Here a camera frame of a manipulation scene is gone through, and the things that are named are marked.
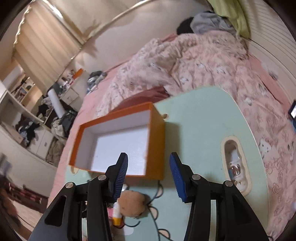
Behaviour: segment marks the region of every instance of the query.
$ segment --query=mint green table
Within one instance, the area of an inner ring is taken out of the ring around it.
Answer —
[[[182,241],[191,205],[178,198],[168,164],[169,155],[177,152],[194,173],[208,181],[223,183],[221,141],[228,136],[236,136],[241,143],[252,181],[252,189],[245,198],[266,228],[268,196],[263,162],[249,126],[232,97],[221,89],[207,87],[166,99],[155,106],[161,114],[168,114],[165,178],[160,182],[126,180],[130,189],[146,194],[152,202],[140,218],[126,218],[127,225],[114,231],[114,240]],[[68,167],[65,183],[81,184],[90,178],[94,176],[83,170],[73,175]],[[212,201],[210,240],[215,240],[215,225],[216,210]]]

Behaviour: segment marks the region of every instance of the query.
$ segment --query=phone screen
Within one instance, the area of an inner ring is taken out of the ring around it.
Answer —
[[[291,111],[291,116],[292,116],[293,118],[296,117],[296,106],[294,106],[293,110]]]

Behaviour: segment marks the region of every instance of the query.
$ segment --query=white cylinder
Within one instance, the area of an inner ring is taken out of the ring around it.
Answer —
[[[50,98],[50,101],[52,102],[52,106],[54,108],[54,111],[56,112],[57,116],[60,118],[63,117],[63,115],[66,113],[65,109],[63,108],[56,92],[54,89],[51,89],[48,91],[48,96]]]

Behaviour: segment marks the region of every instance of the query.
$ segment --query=cabinet door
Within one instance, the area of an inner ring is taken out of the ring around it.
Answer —
[[[37,154],[38,148],[41,144],[41,141],[43,139],[43,136],[47,132],[45,129],[42,127],[39,127],[35,129],[35,138],[31,141],[31,144],[28,147],[28,150],[34,154]]]
[[[62,101],[70,105],[77,97],[78,97],[78,94],[74,90],[69,89],[65,93],[65,95],[62,97]]]
[[[49,131],[45,132],[45,134],[41,140],[40,146],[38,148],[38,151],[37,151],[38,156],[40,156],[43,159],[46,158],[46,155],[48,153],[50,144],[52,143],[53,137],[54,137],[54,135],[52,133],[50,133]]]

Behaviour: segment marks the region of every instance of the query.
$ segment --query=open box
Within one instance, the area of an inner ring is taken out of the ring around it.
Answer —
[[[79,127],[69,165],[104,173],[121,152],[127,176],[163,179],[165,122],[151,102],[135,105]]]

